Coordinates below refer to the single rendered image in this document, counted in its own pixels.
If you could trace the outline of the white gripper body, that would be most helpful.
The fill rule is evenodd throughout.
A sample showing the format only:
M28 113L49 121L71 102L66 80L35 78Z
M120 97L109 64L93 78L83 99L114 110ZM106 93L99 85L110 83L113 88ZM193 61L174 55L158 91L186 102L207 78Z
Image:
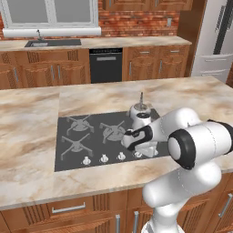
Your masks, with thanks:
M136 152L146 157L155 157L158 154L157 142L146 142L135 147Z

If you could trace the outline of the white and silver kettle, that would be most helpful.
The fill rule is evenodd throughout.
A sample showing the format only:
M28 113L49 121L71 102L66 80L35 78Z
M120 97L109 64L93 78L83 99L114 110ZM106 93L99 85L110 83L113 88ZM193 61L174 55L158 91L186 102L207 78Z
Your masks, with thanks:
M133 130L151 123L151 109L143 103L143 94L140 94L139 102L130 107L129 117L132 119Z

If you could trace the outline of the dark grey gas hob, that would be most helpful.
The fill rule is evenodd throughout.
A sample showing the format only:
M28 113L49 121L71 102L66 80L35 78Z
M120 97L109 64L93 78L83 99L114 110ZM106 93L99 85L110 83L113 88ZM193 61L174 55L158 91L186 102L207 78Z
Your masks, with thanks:
M131 127L132 119L126 111L58 118L55 172L148 159L143 154L136 158L135 152L121 145ZM123 161L117 158L120 152L126 156ZM108 157L106 163L100 161L103 154ZM88 166L83 164L85 157L91 160Z

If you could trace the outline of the wooden cupboard door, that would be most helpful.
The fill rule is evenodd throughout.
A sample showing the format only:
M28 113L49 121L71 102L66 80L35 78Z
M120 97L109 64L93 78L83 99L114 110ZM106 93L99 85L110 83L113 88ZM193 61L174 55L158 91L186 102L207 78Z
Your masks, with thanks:
M125 233L126 211L115 211L110 214L101 214L97 219L91 216L80 223L69 224L64 227L39 229L35 233L115 233L116 214L120 214L120 233Z
M222 175L220 183L211 191L191 198L178 214L178 224L185 233L227 233L233 229L233 198L222 218L222 211L233 194L233 173Z
M142 197L141 187L128 190L126 233L132 233L133 231L134 211L138 211L139 213L137 233L140 233L142 227L144 227L153 215L153 209L145 203Z

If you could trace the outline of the wooden drawer front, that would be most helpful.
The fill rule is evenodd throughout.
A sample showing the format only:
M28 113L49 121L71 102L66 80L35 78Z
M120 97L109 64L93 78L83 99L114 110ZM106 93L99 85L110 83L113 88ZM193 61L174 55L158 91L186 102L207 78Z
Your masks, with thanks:
M52 214L52 208L70 208L86 202L85 209L69 211L66 213ZM83 217L89 214L111 213L127 209L127 192L118 191L91 197L73 198L3 210L1 214L11 230L29 228L39 224L66 221L74 217Z

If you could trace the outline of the wooden cupboard run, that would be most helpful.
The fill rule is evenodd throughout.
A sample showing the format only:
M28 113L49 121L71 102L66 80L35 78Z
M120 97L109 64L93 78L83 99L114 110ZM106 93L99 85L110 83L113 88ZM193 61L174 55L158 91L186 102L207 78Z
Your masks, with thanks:
M0 52L0 90L89 83L88 49Z
M190 45L123 48L122 80L183 77Z

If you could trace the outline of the black dishwasher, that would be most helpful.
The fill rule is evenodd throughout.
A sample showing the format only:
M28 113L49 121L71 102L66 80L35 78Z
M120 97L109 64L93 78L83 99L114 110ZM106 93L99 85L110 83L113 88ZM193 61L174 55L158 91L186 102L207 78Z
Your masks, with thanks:
M91 83L122 81L123 48L93 48L89 50Z

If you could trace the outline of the silver fridge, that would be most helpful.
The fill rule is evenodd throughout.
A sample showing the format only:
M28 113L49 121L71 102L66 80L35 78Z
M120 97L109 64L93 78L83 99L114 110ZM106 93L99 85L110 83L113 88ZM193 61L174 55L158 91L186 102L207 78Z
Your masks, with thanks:
M207 0L191 75L225 83L232 62L233 0Z

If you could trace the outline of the dark sink basin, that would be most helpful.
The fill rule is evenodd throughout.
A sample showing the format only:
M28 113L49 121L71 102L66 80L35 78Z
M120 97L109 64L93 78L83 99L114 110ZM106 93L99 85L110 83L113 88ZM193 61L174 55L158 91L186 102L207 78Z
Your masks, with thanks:
M80 39L65 40L30 40L25 47L45 47L45 46L81 46Z

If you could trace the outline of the white framed window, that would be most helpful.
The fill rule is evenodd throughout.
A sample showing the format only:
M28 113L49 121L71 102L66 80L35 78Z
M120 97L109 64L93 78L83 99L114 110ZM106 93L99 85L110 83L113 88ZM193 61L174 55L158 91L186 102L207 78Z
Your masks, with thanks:
M97 0L0 0L4 37L101 35Z

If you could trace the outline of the wooden wall cupboards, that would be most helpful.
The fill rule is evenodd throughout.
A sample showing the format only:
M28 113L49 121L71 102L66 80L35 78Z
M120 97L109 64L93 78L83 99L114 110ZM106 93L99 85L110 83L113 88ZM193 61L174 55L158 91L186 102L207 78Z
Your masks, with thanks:
M193 0L102 0L107 11L183 11Z

